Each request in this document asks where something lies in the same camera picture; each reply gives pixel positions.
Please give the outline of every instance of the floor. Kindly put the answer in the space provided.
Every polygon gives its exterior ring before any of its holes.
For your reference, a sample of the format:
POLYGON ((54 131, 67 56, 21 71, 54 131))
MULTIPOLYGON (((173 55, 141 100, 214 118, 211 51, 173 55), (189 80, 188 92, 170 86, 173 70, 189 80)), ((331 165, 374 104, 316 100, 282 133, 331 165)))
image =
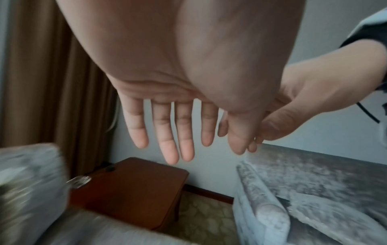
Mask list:
POLYGON ((165 233, 200 245, 239 245, 232 205, 184 192, 179 221, 165 233))

